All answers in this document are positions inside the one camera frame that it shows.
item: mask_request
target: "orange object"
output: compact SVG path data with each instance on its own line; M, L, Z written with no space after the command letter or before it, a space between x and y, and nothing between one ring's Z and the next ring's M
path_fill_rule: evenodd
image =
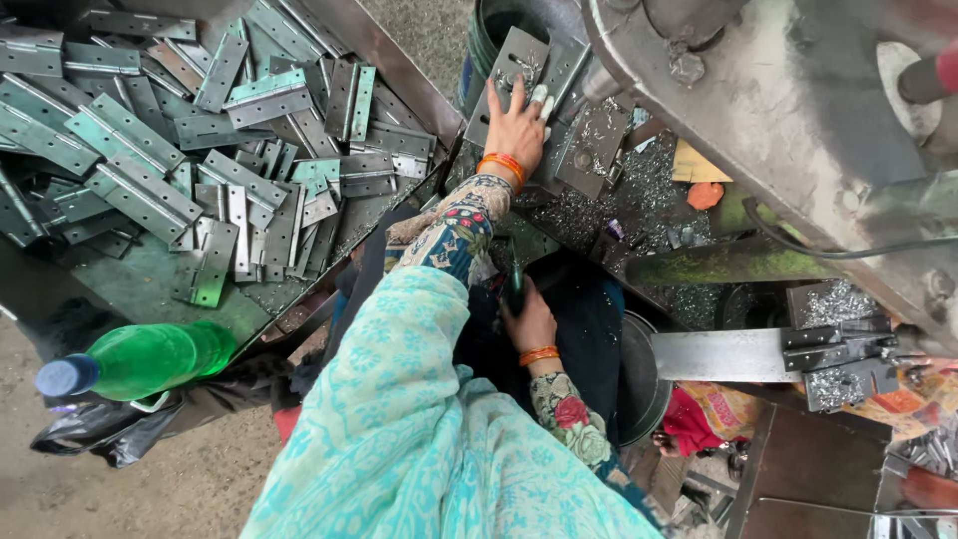
M499 163L500 165L506 167L507 169L513 171L515 177L519 180L519 188L517 191L522 191L522 186L526 183L526 173L522 168L522 165L518 161L513 159L511 155L507 153L497 153L492 152L482 158L482 161L479 161L479 164L476 165L476 174L479 173L479 169L482 167L483 163L486 161L491 161L493 163Z
M544 360L546 358L557 358L558 356L559 349L555 346L542 346L541 348L533 348L532 350L519 356L519 366L529 366L530 364L539 360Z
M724 194L720 183L697 183L689 189L689 205L696 210L707 210L718 204Z

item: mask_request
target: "green plastic bottle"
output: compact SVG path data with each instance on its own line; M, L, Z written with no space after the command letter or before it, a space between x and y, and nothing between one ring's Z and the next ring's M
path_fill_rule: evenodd
M61 397L93 390L132 401L219 372L237 344L213 322L126 326L100 337L85 354L43 365L34 385Z

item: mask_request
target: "patterned kurta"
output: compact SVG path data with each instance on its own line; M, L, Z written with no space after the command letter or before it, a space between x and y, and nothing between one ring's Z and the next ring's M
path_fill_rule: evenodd
M568 376L533 380L540 426L452 365L470 269L511 193L474 176L389 230L390 272L304 401L243 537L661 536Z

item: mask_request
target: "person's foot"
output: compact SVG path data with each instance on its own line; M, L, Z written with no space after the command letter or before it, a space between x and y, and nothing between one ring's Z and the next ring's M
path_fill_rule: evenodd
M666 434L665 431L655 431L652 433L652 443L659 448L659 453L662 454L662 457L682 456L678 451L678 440L675 439L675 436Z

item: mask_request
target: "blue bottle cap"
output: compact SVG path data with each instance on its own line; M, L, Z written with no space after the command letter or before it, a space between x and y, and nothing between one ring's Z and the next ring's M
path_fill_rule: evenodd
M71 354L51 361L36 373L34 386L49 397L83 393L100 378L100 368L86 354Z

